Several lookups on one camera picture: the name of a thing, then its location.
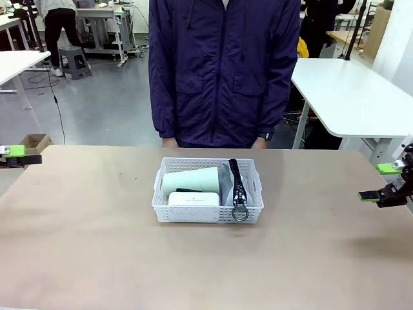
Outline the grey pencil case black zipper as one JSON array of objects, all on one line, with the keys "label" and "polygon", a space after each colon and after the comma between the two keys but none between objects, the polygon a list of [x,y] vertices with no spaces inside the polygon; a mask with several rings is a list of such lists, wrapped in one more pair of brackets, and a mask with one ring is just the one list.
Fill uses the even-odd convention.
[{"label": "grey pencil case black zipper", "polygon": [[248,219],[248,194],[243,184],[237,160],[229,159],[219,170],[219,189],[221,205],[232,207],[232,218],[236,222],[245,222]]}]

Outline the pale green plastic cup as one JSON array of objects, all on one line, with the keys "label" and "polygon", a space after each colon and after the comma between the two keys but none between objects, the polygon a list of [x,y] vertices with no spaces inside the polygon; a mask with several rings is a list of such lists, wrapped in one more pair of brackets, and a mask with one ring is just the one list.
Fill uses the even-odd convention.
[{"label": "pale green plastic cup", "polygon": [[217,167],[209,167],[181,172],[169,172],[163,175],[163,192],[169,195],[177,189],[219,194],[219,174]]}]

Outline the white rectangular box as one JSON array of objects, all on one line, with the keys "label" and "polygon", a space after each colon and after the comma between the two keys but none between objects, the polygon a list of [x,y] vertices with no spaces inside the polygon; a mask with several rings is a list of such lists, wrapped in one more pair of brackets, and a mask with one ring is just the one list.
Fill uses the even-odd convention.
[{"label": "white rectangular box", "polygon": [[215,192],[172,192],[168,206],[220,206],[219,194]]}]

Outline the person's right forearm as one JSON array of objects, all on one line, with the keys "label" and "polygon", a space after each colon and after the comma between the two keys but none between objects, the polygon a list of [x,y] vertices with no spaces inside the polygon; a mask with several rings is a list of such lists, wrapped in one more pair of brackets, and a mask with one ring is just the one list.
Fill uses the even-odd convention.
[{"label": "person's right forearm", "polygon": [[162,139],[175,138],[175,76],[167,68],[150,65],[149,89],[155,130]]}]

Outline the person's left forearm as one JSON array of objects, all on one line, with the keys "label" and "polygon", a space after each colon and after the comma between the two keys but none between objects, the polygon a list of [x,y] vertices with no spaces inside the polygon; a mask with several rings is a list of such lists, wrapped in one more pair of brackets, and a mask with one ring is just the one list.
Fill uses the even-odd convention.
[{"label": "person's left forearm", "polygon": [[274,133],[274,127],[280,122],[284,109],[289,102],[291,78],[296,61],[285,65],[270,66],[267,86],[262,100],[258,134]]}]

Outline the white perforated plastic basket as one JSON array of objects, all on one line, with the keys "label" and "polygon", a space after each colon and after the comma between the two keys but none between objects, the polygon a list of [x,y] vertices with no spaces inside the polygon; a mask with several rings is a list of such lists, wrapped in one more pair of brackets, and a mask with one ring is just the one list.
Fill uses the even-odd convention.
[{"label": "white perforated plastic basket", "polygon": [[232,218],[232,207],[220,206],[168,206],[168,197],[163,192],[163,175],[169,172],[190,171],[217,167],[218,173],[223,163],[228,163],[230,158],[172,158],[164,157],[156,174],[154,182],[154,196],[152,206],[156,212],[159,222],[181,222],[181,223],[248,223],[257,222],[264,208],[262,198],[262,186],[259,173],[256,170],[254,160],[236,158],[244,187],[248,194],[247,209],[248,219],[245,222],[236,222]]}]

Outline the small open cardboard box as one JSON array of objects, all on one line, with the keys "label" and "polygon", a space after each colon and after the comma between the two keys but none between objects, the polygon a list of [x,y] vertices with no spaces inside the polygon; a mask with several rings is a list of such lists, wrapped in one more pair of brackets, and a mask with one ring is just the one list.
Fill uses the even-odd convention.
[{"label": "small open cardboard box", "polygon": [[27,155],[38,155],[54,143],[48,134],[29,134],[20,144],[26,147]]}]

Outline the white table with black pole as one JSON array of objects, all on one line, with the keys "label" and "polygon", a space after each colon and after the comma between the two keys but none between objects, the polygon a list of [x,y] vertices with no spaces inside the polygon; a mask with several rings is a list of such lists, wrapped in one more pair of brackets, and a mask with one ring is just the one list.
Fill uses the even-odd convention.
[{"label": "white table with black pole", "polygon": [[[32,109],[19,75],[49,56],[49,51],[13,50],[0,52],[0,94],[17,94],[23,103],[23,108]],[[1,86],[9,81],[13,81],[15,88],[1,89]]]}]

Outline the large white side table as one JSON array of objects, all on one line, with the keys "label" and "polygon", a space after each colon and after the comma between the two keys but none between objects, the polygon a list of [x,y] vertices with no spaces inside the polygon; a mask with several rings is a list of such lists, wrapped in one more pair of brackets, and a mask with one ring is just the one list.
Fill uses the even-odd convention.
[{"label": "large white side table", "polygon": [[298,59],[292,82],[304,97],[293,149],[301,145],[308,112],[353,149],[356,139],[372,148],[378,162],[393,139],[413,134],[413,97],[370,68],[343,59]]}]

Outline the grey plastic step stool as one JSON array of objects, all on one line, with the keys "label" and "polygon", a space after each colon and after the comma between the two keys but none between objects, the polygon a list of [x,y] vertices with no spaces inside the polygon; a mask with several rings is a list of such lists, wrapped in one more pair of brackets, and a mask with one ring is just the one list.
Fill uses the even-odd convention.
[{"label": "grey plastic step stool", "polygon": [[64,46],[58,49],[63,75],[69,74],[73,80],[91,76],[89,64],[81,47]]}]

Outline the black clamp pole upright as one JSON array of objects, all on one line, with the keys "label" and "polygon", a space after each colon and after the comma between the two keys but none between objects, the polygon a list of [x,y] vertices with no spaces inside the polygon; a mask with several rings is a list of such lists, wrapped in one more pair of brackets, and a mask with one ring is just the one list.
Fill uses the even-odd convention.
[{"label": "black clamp pole upright", "polygon": [[32,27],[32,31],[34,33],[35,41],[40,52],[44,52],[43,44],[41,42],[41,38],[37,29],[37,25],[35,22],[35,15],[33,11],[34,1],[33,0],[23,0],[23,4],[27,7],[28,15],[30,18],[30,24]]}]

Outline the background person in grey hoodie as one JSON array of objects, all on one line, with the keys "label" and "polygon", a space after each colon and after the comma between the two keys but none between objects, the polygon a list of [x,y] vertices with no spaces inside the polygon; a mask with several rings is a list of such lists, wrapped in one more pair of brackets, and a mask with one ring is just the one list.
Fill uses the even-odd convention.
[{"label": "background person in grey hoodie", "polygon": [[72,46],[80,47],[85,52],[76,29],[76,5],[74,0],[34,0],[34,4],[45,24],[46,47],[51,53],[52,68],[50,71],[52,75],[62,77],[57,45],[61,30],[65,30]]}]

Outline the tall brown cardboard panel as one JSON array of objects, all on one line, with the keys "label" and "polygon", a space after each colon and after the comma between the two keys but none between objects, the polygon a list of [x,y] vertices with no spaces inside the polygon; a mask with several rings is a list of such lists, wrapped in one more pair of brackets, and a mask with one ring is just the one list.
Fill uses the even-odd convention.
[{"label": "tall brown cardboard panel", "polygon": [[381,45],[385,30],[390,19],[391,10],[387,10],[382,6],[376,8],[376,13],[372,22],[372,26],[369,30],[368,38],[365,43],[363,54],[371,59],[375,60]]}]

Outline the black clamp pole slanted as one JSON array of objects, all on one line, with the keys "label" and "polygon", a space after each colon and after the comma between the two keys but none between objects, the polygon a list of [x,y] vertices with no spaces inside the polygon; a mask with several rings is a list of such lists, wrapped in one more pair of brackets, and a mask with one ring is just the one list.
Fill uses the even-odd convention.
[{"label": "black clamp pole slanted", "polygon": [[347,49],[347,53],[345,54],[345,57],[344,57],[345,61],[350,61],[350,56],[351,56],[351,53],[352,53],[352,49],[354,47],[354,43],[356,42],[358,31],[359,31],[359,28],[361,26],[361,21],[362,21],[363,15],[365,13],[366,5],[367,5],[367,0],[363,0],[362,4],[360,6],[360,9],[359,9],[359,15],[358,15],[358,18],[357,18],[357,21],[356,21],[356,25],[354,27],[352,38],[350,40],[350,43],[349,43],[349,46],[348,46],[348,49]]}]

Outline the wooden background table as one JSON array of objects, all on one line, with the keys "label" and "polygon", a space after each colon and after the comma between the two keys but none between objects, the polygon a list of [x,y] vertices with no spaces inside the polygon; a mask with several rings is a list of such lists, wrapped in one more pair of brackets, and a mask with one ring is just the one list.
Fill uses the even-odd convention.
[{"label": "wooden background table", "polygon": [[[364,50],[365,44],[368,40],[368,36],[370,31],[359,31],[356,40],[353,45],[353,49],[356,50]],[[345,46],[350,46],[350,42],[353,36],[353,31],[344,31],[344,30],[335,30],[335,31],[327,31],[327,35],[332,39],[343,43]]]}]

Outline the background person in black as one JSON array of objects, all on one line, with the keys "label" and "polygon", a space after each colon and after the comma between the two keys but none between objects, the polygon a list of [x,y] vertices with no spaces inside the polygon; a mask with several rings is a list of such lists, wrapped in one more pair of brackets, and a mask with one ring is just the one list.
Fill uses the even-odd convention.
[{"label": "background person in black", "polygon": [[328,41],[327,31],[334,29],[338,0],[303,0],[305,16],[300,38],[306,43],[309,58],[319,58]]}]

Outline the white background workbench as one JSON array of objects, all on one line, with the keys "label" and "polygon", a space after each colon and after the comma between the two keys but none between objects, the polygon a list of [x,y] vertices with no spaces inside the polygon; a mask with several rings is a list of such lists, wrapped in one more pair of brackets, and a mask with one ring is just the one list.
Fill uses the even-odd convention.
[{"label": "white background workbench", "polygon": [[143,55],[136,45],[132,14],[121,5],[79,8],[77,31],[86,53],[111,55],[119,68],[129,56]]}]

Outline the person in dark blue jacket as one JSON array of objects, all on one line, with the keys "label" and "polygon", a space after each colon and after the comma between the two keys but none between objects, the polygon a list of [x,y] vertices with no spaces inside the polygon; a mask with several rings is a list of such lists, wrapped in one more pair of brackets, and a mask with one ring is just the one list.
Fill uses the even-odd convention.
[{"label": "person in dark blue jacket", "polygon": [[249,149],[270,66],[297,62],[300,0],[149,0],[150,65],[175,76],[178,147]]}]

